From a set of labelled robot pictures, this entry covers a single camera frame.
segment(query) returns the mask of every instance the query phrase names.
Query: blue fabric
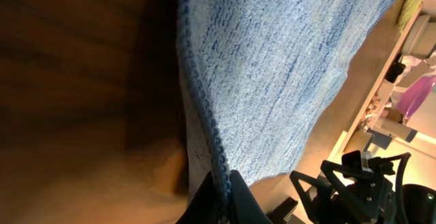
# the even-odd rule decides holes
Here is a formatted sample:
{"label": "blue fabric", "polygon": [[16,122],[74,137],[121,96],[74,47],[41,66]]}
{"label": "blue fabric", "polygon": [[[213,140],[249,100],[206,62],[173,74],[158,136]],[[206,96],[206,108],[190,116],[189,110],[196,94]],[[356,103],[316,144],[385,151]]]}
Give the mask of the blue fabric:
{"label": "blue fabric", "polygon": [[191,191],[294,169],[352,57],[394,0],[180,0]]}

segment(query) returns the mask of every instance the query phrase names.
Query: wood grain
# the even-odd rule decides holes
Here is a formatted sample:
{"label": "wood grain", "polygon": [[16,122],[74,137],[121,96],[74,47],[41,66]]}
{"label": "wood grain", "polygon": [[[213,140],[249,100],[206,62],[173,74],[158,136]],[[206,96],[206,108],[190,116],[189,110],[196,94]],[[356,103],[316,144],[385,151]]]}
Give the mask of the wood grain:
{"label": "wood grain", "polygon": [[177,0],[0,0],[0,223],[185,209]]}

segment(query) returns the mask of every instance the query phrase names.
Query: purple object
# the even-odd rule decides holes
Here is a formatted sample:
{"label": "purple object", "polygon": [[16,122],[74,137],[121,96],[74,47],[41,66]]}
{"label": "purple object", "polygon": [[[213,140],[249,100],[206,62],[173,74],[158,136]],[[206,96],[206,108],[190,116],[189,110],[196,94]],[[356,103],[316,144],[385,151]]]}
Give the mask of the purple object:
{"label": "purple object", "polygon": [[421,77],[402,96],[396,108],[409,119],[427,98],[436,83],[436,76]]}

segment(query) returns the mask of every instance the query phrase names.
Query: blue towel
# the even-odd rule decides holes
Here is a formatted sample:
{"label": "blue towel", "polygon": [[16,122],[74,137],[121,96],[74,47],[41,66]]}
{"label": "blue towel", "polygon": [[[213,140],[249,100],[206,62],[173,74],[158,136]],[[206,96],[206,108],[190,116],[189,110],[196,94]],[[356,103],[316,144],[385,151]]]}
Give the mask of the blue towel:
{"label": "blue towel", "polygon": [[395,0],[180,0],[189,180],[292,171],[352,57]]}

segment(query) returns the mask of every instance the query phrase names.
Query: folded cloth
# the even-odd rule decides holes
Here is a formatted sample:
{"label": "folded cloth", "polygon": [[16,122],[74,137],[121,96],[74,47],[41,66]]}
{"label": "folded cloth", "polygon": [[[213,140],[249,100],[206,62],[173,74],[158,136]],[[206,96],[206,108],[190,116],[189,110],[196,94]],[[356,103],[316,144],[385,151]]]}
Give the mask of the folded cloth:
{"label": "folded cloth", "polygon": [[180,0],[190,191],[294,169],[349,62],[395,0]]}

